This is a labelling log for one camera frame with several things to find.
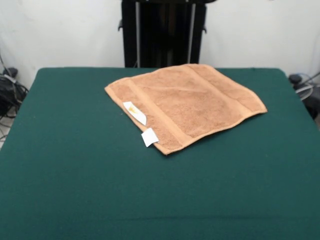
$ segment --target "white wall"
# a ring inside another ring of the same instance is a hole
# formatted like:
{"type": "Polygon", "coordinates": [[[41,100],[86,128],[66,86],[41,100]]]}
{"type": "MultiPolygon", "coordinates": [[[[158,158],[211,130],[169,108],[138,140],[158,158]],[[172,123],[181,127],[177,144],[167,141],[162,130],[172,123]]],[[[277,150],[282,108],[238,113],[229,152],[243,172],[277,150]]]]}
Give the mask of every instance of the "white wall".
{"type": "MultiPolygon", "coordinates": [[[[120,0],[2,0],[0,49],[28,87],[42,67],[123,67],[120,19],[120,0]]],[[[201,63],[320,70],[319,0],[218,0],[206,27],[201,63]]]]}

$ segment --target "black device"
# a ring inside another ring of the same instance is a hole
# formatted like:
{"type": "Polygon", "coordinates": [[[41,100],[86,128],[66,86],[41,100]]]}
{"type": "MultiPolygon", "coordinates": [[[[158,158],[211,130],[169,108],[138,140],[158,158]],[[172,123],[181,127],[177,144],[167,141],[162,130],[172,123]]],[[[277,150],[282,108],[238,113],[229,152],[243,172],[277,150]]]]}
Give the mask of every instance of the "black device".
{"type": "Polygon", "coordinates": [[[15,80],[17,73],[15,68],[6,68],[0,74],[0,119],[11,117],[8,112],[12,108],[17,113],[28,93],[28,89],[15,80]]]}
{"type": "Polygon", "coordinates": [[[122,0],[125,67],[199,63],[206,4],[216,0],[122,0]]]}
{"type": "Polygon", "coordinates": [[[305,98],[302,98],[302,102],[310,116],[315,119],[320,113],[320,88],[318,85],[310,83],[310,80],[313,78],[303,81],[303,78],[299,74],[291,74],[289,76],[289,81],[292,83],[292,86],[296,91],[302,88],[312,87],[299,94],[301,95],[300,97],[306,96],[305,98]]]}

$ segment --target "cable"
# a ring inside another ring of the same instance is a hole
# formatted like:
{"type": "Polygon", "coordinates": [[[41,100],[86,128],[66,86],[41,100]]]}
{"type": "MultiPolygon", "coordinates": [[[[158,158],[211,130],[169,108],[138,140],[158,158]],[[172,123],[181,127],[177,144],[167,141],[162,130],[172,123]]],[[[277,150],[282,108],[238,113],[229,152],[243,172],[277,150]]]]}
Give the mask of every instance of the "cable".
{"type": "Polygon", "coordinates": [[[301,101],[306,100],[307,98],[309,98],[313,92],[315,88],[320,88],[320,84],[317,85],[308,85],[308,86],[304,86],[302,88],[299,88],[295,91],[296,94],[302,93],[306,90],[309,90],[309,92],[306,95],[300,96],[301,101]]]}
{"type": "Polygon", "coordinates": [[[311,88],[310,91],[309,91],[306,95],[300,97],[301,101],[306,100],[306,99],[309,98],[313,93],[314,93],[314,89],[311,88]]]}
{"type": "Polygon", "coordinates": [[[313,88],[314,88],[314,86],[312,86],[312,85],[304,86],[304,87],[299,88],[298,90],[296,90],[295,93],[298,94],[298,93],[301,93],[301,92],[303,92],[305,90],[313,89],[313,88]]]}
{"type": "Polygon", "coordinates": [[[302,85],[302,84],[306,84],[307,82],[310,82],[311,80],[313,81],[313,79],[315,79],[315,78],[318,77],[319,75],[320,75],[320,72],[316,73],[314,76],[310,77],[309,79],[300,82],[300,83],[298,84],[298,86],[299,86],[299,85],[302,85]]]}
{"type": "Polygon", "coordinates": [[[5,124],[3,124],[2,122],[0,122],[0,125],[3,126],[3,127],[5,127],[5,128],[8,128],[8,129],[11,128],[11,126],[5,125],[5,124]]]}
{"type": "Polygon", "coordinates": [[[0,142],[4,142],[4,140],[2,139],[5,139],[8,135],[3,135],[2,137],[0,137],[0,142]]]}

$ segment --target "black cable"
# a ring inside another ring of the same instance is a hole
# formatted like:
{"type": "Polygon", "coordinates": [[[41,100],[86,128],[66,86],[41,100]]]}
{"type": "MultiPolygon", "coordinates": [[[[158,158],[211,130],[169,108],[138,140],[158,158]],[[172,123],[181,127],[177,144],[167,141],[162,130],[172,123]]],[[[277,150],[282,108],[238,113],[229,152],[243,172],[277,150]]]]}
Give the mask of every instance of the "black cable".
{"type": "Polygon", "coordinates": [[[0,125],[3,126],[3,127],[5,127],[5,128],[8,128],[8,129],[11,128],[11,126],[5,125],[5,124],[3,124],[2,122],[0,122],[0,125]]]}
{"type": "Polygon", "coordinates": [[[2,137],[0,137],[0,142],[3,142],[2,139],[5,139],[8,135],[3,135],[2,137]]]}

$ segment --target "towel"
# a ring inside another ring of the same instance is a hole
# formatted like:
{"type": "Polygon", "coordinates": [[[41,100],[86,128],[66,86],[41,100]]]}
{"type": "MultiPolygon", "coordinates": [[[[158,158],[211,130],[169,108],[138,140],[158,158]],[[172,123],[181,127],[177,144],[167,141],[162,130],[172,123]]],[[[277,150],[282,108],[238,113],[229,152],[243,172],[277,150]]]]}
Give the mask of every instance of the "towel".
{"type": "Polygon", "coordinates": [[[267,112],[253,91],[204,64],[125,77],[105,91],[143,132],[153,129],[159,139],[154,145],[165,155],[267,112]],[[132,102],[146,115],[146,125],[125,109],[124,102],[132,102]]]}

